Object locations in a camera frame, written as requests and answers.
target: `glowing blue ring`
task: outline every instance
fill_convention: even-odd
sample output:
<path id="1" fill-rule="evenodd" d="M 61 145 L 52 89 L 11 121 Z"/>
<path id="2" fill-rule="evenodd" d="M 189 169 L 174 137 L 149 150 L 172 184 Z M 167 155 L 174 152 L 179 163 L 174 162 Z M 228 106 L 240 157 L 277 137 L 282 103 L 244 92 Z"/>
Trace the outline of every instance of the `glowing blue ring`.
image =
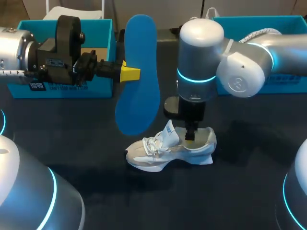
<path id="1" fill-rule="evenodd" d="M 214 76 L 214 77 L 206 79 L 206 80 L 192 80 L 192 79 L 189 79 L 189 78 L 186 78 L 185 76 L 183 76 L 179 72 L 179 69 L 177 69 L 177 72 L 178 72 L 179 76 L 181 76 L 184 80 L 187 80 L 187 81 L 190 81 L 190 82 L 194 82 L 194 83 L 204 83 L 204 82 L 212 81 L 216 77 L 216 76 Z"/>
<path id="2" fill-rule="evenodd" d="M 45 218 L 43 219 L 42 223 L 38 226 L 38 228 L 36 230 L 42 230 L 43 227 L 45 226 L 45 224 L 47 223 L 47 221 L 48 221 L 48 219 L 49 219 L 49 217 L 50 217 L 50 215 L 52 213 L 52 210 L 53 210 L 54 204 L 56 202 L 56 198 L 57 198 L 57 181 L 56 181 L 56 177 L 54 176 L 54 174 L 51 171 L 51 169 L 49 169 L 49 170 L 51 172 L 52 179 L 53 179 L 53 195 L 52 195 L 52 200 L 51 200 L 51 204 L 50 204 L 50 207 L 48 209 L 48 212 L 47 212 Z"/>
<path id="3" fill-rule="evenodd" d="M 285 184 L 285 182 L 286 182 L 287 175 L 285 176 L 284 181 L 283 181 L 283 200 L 284 200 L 284 203 L 286 204 L 286 207 L 287 207 L 287 209 L 288 209 L 288 212 L 290 213 L 290 215 L 292 216 L 292 218 L 294 219 L 294 221 L 297 223 L 297 225 L 300 226 L 302 230 L 306 230 L 306 229 L 297 221 L 297 219 L 293 216 L 293 214 L 292 214 L 292 212 L 291 212 L 291 210 L 290 210 L 290 208 L 289 208 L 289 206 L 288 206 L 288 204 L 287 204 L 286 196 L 285 196 L 285 194 L 284 194 L 284 184 Z"/>
<path id="4" fill-rule="evenodd" d="M 273 58 L 272 53 L 267 49 L 267 47 L 260 45 L 260 44 L 257 44 L 257 43 L 248 43 L 248 44 L 258 46 L 258 47 L 264 49 L 265 51 L 267 51 L 267 53 L 270 55 L 270 57 L 272 59 L 272 69 L 274 68 L 274 58 Z"/>
<path id="5" fill-rule="evenodd" d="M 4 129 L 5 129 L 5 125 L 6 125 L 6 119 L 5 119 L 5 115 L 4 115 L 4 112 L 3 110 L 1 109 L 1 112 L 3 114 L 3 119 L 4 119 L 4 122 L 3 122 L 3 127 L 2 127 L 2 130 L 0 132 L 0 135 L 2 135 L 2 133 L 4 132 Z"/>

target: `blue insole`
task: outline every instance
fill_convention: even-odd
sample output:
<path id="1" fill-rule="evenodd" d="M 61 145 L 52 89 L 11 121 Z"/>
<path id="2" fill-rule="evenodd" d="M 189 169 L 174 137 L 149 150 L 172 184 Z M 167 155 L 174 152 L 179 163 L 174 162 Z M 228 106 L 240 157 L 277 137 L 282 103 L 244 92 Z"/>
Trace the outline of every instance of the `blue insole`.
<path id="1" fill-rule="evenodd" d="M 125 30 L 125 58 L 128 67 L 141 69 L 140 80 L 126 82 L 117 102 L 115 118 L 125 135 L 145 131 L 160 105 L 157 77 L 157 29 L 146 15 L 132 17 Z"/>

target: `robotic arm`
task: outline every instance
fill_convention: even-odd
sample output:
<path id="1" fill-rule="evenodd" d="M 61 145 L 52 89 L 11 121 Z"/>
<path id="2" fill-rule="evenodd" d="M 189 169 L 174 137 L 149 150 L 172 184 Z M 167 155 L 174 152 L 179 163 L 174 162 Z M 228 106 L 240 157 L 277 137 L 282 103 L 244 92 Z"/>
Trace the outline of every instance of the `robotic arm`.
<path id="1" fill-rule="evenodd" d="M 260 33 L 235 42 L 224 37 L 223 28 L 215 21 L 185 23 L 179 39 L 179 97 L 165 101 L 165 115 L 185 121 L 186 139 L 194 140 L 205 102 L 217 94 L 217 78 L 230 94 L 251 97 L 271 73 L 307 76 L 306 41 L 307 34 Z"/>
<path id="2" fill-rule="evenodd" d="M 0 82 L 28 84 L 41 82 L 81 86 L 94 75 L 121 79 L 121 63 L 98 61 L 95 50 L 82 53 L 85 34 L 77 17 L 60 16 L 55 38 L 38 43 L 26 30 L 0 28 Z"/>

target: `teal storage box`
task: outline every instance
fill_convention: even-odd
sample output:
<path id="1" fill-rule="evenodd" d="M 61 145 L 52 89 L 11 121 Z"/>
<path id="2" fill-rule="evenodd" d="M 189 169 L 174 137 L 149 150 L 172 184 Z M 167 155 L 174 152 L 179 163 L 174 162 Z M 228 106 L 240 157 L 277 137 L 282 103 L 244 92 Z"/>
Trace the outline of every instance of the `teal storage box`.
<path id="1" fill-rule="evenodd" d="M 306 34 L 307 24 L 301 16 L 257 16 L 214 18 L 224 29 L 225 37 L 239 41 L 246 35 L 264 28 L 274 28 L 285 35 Z M 219 94 L 228 94 L 218 81 Z M 273 74 L 259 93 L 307 92 L 307 77 Z"/>
<path id="2" fill-rule="evenodd" d="M 33 33 L 38 42 L 55 37 L 57 21 L 21 21 L 18 29 Z M 107 61 L 116 60 L 116 41 L 112 20 L 81 20 L 85 33 L 82 48 L 107 48 Z M 94 76 L 81 87 L 43 83 L 44 91 L 32 91 L 29 85 L 8 84 L 14 98 L 109 98 L 112 97 L 113 80 Z"/>

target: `white sneaker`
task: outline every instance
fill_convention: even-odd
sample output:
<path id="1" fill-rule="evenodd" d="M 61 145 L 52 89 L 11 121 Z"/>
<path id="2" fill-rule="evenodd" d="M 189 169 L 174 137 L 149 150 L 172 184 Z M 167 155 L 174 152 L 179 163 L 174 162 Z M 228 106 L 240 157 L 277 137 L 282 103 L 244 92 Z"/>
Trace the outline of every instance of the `white sneaker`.
<path id="1" fill-rule="evenodd" d="M 195 140 L 185 140 L 186 129 L 173 127 L 169 120 L 163 131 L 154 138 L 143 138 L 130 145 L 126 151 L 126 160 L 133 167 L 159 172 L 175 159 L 190 164 L 212 164 L 211 154 L 216 147 L 216 136 L 212 128 L 199 128 L 195 131 Z"/>

